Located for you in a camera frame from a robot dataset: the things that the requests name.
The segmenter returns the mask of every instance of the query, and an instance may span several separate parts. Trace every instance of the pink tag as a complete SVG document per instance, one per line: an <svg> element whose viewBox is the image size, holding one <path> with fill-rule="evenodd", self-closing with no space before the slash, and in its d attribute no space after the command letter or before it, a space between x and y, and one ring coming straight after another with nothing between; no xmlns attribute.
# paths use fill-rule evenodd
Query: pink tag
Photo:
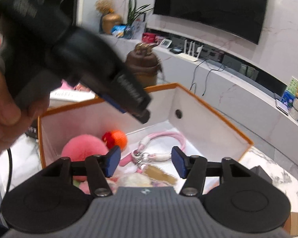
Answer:
<svg viewBox="0 0 298 238"><path fill-rule="evenodd" d="M119 166L125 166L133 161L133 158L131 156L131 153L125 156L123 159L120 160Z"/></svg>

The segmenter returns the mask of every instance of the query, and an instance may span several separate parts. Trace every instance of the open box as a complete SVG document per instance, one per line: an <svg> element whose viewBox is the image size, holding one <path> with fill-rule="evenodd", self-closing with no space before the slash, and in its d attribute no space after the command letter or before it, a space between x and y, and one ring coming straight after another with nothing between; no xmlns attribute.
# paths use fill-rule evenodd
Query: open box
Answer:
<svg viewBox="0 0 298 238"><path fill-rule="evenodd" d="M100 98L48 110L38 121L40 157L45 168L60 157L67 142L78 135L90 134L101 138L110 130L119 129L127 134L128 145L122 158L137 148L139 141L153 132L176 131L186 138L185 154L200 155L208 161L220 162L223 157L239 161L253 145L229 120L199 97L177 83L152 86L145 89L152 97L149 105L150 120L139 123L128 113L122 114ZM170 153L179 142L171 137L153 140L146 152ZM177 174L172 162L155 163L179 180L175 190L180 191L184 180ZM115 174L134 172L131 162L118 166ZM208 177L204 191L211 189L218 178Z"/></svg>

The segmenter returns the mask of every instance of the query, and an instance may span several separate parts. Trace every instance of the gold vase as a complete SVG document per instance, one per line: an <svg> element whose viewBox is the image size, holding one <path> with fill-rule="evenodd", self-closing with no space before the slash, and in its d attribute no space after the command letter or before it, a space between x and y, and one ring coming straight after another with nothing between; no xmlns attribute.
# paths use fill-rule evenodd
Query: gold vase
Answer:
<svg viewBox="0 0 298 238"><path fill-rule="evenodd" d="M121 25L122 22L123 22L123 18L117 13L110 13L105 15L103 17L103 22L102 22L104 33L110 35L113 27L116 25Z"/></svg>

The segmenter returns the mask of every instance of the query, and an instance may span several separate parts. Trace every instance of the black tv screen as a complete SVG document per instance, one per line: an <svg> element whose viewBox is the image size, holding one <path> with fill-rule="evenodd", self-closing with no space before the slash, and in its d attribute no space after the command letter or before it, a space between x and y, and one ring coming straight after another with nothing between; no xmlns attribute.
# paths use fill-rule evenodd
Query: black tv screen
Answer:
<svg viewBox="0 0 298 238"><path fill-rule="evenodd" d="M267 0L156 0L154 14L201 22L258 44Z"/></svg>

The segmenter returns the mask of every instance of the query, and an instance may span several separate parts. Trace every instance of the gray ribbed panel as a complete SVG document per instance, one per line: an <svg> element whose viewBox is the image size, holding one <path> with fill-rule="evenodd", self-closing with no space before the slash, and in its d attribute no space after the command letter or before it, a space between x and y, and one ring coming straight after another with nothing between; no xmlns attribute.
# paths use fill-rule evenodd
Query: gray ribbed panel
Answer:
<svg viewBox="0 0 298 238"><path fill-rule="evenodd" d="M243 234L215 222L196 198L177 195L172 187L120 188L115 196L95 199L74 225L50 234L12 230L6 238L289 238L281 228Z"/></svg>

